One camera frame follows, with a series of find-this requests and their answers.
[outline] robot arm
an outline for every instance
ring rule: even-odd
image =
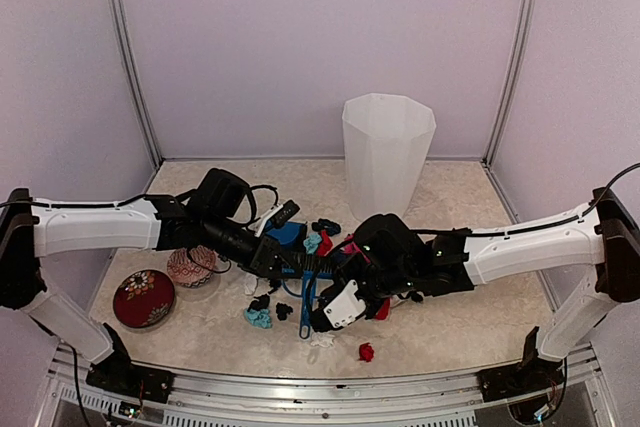
[[[41,271],[39,259],[72,250],[205,245],[255,275],[301,277],[298,263],[261,235],[267,220],[282,226],[299,208],[288,201],[258,219],[251,192],[242,179],[218,169],[178,198],[144,195],[121,203],[77,204],[32,199],[27,189],[16,189],[0,217],[0,306],[25,312],[74,347],[93,365],[89,384],[133,397],[144,385],[144,398],[166,402],[172,374],[132,364],[115,330],[93,321]],[[231,220],[245,198],[256,232]]]
[[[586,265],[584,278],[553,318],[525,341],[523,359],[479,373],[485,401],[522,395],[556,382],[571,349],[622,302],[640,299],[640,229],[609,189],[596,189],[595,205],[505,228],[462,229],[422,243],[393,215],[377,215],[354,233],[364,255],[334,274],[316,330],[337,330],[372,317],[382,300],[417,290],[439,296],[524,272]]]

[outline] red cloth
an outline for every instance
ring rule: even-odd
[[[389,311],[391,310],[391,299],[385,299],[384,304],[380,307],[380,310],[374,317],[376,320],[384,320],[389,317]]]
[[[365,362],[371,362],[373,360],[373,347],[371,347],[369,342],[362,344],[358,352],[360,353],[360,360],[364,360]]]
[[[320,235],[322,236],[322,242],[318,246],[318,250],[316,250],[316,255],[325,257],[329,252],[331,252],[331,249],[333,248],[333,242],[331,242],[331,239],[327,235],[326,230],[320,232]]]

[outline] white plastic bin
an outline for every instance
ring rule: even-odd
[[[436,130],[433,111],[403,95],[367,94],[344,104],[342,130],[353,215],[402,217]]]

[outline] lavender wall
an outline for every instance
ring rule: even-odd
[[[431,106],[431,155],[481,157],[520,0],[125,0],[167,157],[342,155],[345,100]]]
[[[107,0],[0,0],[0,198],[17,186],[57,199],[139,192],[152,169],[120,64]],[[43,265],[86,305],[108,252]],[[0,310],[0,423],[21,427],[55,342]]]
[[[495,165],[523,219],[590,199],[640,160],[638,0],[536,0],[513,111]],[[640,219],[640,174],[615,191]],[[583,269],[553,272],[564,299]],[[640,418],[640,302],[612,312],[594,347],[623,426]]]

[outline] blue cloth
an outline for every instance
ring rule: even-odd
[[[291,249],[300,236],[304,224],[287,222],[281,229],[271,229],[270,227],[271,223],[269,222],[267,223],[266,234],[276,239],[285,249]]]
[[[315,254],[318,246],[322,243],[322,236],[315,232],[304,239],[303,245],[307,249],[307,254]]]
[[[262,310],[245,310],[244,318],[254,327],[260,327],[261,329],[271,328],[271,317],[269,316],[269,309]]]

